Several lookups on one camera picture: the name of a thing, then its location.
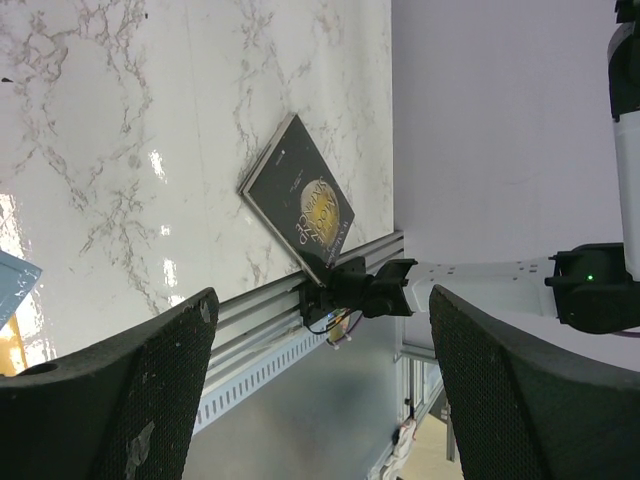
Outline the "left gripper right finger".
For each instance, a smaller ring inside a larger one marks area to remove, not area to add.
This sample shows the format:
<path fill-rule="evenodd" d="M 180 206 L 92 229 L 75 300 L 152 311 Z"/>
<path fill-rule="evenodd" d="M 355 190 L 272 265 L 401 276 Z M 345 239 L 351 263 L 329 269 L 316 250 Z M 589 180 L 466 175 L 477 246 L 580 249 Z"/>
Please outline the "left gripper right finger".
<path fill-rule="evenodd" d="M 440 285 L 429 314 L 465 478 L 638 478 L 638 372 L 562 349 Z"/>

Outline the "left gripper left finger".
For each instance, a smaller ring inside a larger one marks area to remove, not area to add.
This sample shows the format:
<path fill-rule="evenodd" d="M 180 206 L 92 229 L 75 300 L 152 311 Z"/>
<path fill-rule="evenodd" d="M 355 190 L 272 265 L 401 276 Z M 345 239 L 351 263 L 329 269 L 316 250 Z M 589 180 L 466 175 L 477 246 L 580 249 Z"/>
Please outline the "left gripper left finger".
<path fill-rule="evenodd" d="M 181 478 L 218 312 L 208 287 L 133 328 L 2 377 L 2 478 Z"/>

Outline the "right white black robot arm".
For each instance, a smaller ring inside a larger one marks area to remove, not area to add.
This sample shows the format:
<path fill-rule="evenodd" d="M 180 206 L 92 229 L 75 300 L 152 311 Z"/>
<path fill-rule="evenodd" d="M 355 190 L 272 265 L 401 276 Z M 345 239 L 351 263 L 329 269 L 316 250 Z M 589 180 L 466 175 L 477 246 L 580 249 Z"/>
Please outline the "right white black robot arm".
<path fill-rule="evenodd" d="M 639 300 L 639 5 L 395 1 L 393 214 L 435 285 L 593 332 Z"/>

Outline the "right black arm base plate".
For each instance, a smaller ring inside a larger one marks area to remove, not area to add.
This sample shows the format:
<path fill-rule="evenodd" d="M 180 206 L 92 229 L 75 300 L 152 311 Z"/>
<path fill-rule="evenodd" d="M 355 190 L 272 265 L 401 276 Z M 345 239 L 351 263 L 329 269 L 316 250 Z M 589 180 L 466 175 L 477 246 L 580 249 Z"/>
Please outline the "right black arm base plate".
<path fill-rule="evenodd" d="M 373 276 L 366 272 L 362 256 L 337 265 L 329 275 L 328 285 L 313 282 L 299 289 L 299 307 L 305 327 L 312 327 L 337 309 L 357 310 L 364 301 Z"/>

